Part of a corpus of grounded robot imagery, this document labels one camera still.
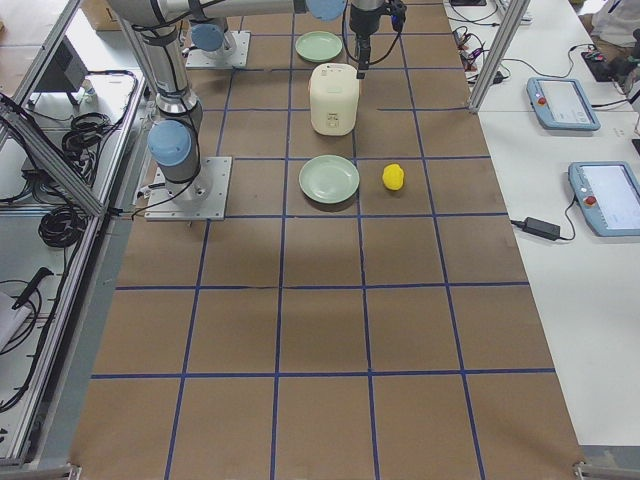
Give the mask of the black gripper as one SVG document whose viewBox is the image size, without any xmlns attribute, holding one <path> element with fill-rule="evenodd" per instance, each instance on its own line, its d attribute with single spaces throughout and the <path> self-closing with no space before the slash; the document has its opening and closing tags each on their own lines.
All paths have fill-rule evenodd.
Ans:
<svg viewBox="0 0 640 480">
<path fill-rule="evenodd" d="M 358 64 L 356 78 L 358 80 L 363 80 L 369 70 L 370 38 L 380 28 L 383 16 L 390 18 L 392 29 L 399 37 L 405 24 L 405 3 L 403 1 L 362 0 L 351 2 L 349 27 L 356 38 L 355 52 Z"/>
</svg>

